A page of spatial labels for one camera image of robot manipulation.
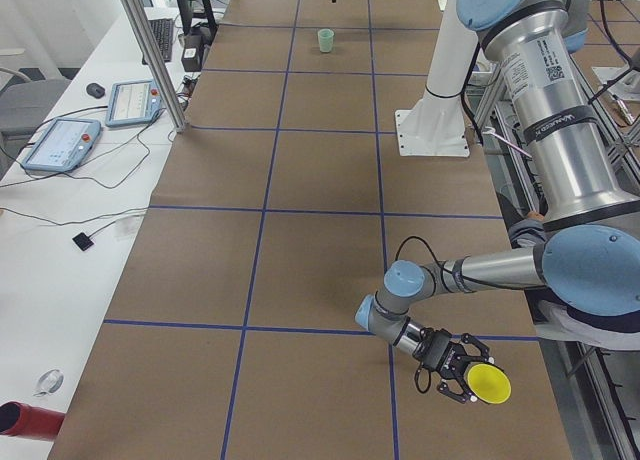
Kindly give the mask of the seated person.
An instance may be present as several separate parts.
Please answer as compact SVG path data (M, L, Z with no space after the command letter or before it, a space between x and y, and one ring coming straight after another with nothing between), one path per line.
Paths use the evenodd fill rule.
M512 248L534 247L547 241L542 214L532 210L523 216L506 196L501 193L496 196Z

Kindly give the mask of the black computer mouse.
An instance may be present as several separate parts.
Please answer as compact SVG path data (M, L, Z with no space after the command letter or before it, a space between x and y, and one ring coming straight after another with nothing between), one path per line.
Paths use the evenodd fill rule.
M86 86L86 92L88 95L95 99L100 99L105 96L105 88L98 83L92 82Z

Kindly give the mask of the yellow plastic cup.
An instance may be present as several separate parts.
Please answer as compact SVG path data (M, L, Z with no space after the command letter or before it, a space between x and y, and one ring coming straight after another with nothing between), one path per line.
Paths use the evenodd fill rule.
M473 394L488 404L502 404L511 396L508 376L492 364L473 365L467 372L466 381Z

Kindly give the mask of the small black square device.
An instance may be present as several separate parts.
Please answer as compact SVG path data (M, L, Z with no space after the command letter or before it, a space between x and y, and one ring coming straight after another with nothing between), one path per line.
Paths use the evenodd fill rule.
M73 243L81 250L87 251L94 245L93 240L84 232L80 232L72 238Z

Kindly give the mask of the aluminium frame post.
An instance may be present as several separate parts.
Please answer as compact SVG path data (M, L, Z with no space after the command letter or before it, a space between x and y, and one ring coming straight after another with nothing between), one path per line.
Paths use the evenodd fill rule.
M152 33L142 0L120 0L130 26L156 81L175 131L182 133L187 126L186 117L178 100L178 95L165 66L160 49Z

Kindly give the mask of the black keyboard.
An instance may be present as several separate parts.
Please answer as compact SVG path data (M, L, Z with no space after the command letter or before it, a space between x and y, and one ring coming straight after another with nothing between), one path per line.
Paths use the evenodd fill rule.
M155 38L165 63L172 60L174 21L171 18L149 20L151 32Z

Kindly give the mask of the near blue teach pendant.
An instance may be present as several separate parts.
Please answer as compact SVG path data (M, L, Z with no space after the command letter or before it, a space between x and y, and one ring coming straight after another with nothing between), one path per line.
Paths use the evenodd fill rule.
M30 172L74 170L89 154L101 132L99 120L58 118L43 132L21 166Z

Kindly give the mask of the far blue teach pendant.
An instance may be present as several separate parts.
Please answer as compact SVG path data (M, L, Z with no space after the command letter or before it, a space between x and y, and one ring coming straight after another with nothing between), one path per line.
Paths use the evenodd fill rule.
M105 125L121 128L149 124L162 107L162 97L154 80L118 82L111 88Z

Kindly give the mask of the brown paper table cover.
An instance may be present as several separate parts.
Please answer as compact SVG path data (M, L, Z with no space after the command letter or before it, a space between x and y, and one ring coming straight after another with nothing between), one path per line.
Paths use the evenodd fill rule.
M52 458L570 457L521 293L411 311L490 346L497 406L418 393L354 320L395 257L508 246L481 148L398 152L440 21L436 0L231 0Z

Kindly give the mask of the black box with label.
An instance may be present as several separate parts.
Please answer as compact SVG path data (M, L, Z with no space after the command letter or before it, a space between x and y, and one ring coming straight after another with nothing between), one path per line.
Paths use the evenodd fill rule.
M208 27L193 27L183 36L181 63L185 72L199 72L211 47L211 31Z

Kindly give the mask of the white pillar with base plate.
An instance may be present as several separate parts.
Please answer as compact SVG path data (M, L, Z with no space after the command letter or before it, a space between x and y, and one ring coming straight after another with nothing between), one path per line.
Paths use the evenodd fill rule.
M400 155L469 156L461 95L476 45L457 0L447 0L424 94L412 109L395 112Z

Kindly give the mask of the blue teach pendant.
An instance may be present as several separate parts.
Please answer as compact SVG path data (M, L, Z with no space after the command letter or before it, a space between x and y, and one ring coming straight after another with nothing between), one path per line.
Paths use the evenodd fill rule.
M111 88L105 125L121 128L149 124L162 107L162 97L154 80L118 82Z
M89 154L101 132L99 120L58 118L43 132L21 166L30 172L74 170Z

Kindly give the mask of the red cylinder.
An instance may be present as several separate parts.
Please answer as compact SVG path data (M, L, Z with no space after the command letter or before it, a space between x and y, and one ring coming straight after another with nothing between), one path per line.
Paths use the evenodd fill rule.
M65 419L63 412L11 401L1 406L1 434L54 441Z

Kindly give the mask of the pale green plastic cup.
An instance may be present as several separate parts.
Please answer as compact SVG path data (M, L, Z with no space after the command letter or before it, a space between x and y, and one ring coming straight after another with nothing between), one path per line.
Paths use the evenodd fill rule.
M323 28L317 32L318 46L321 53L330 53L333 50L334 35L334 31L329 28Z

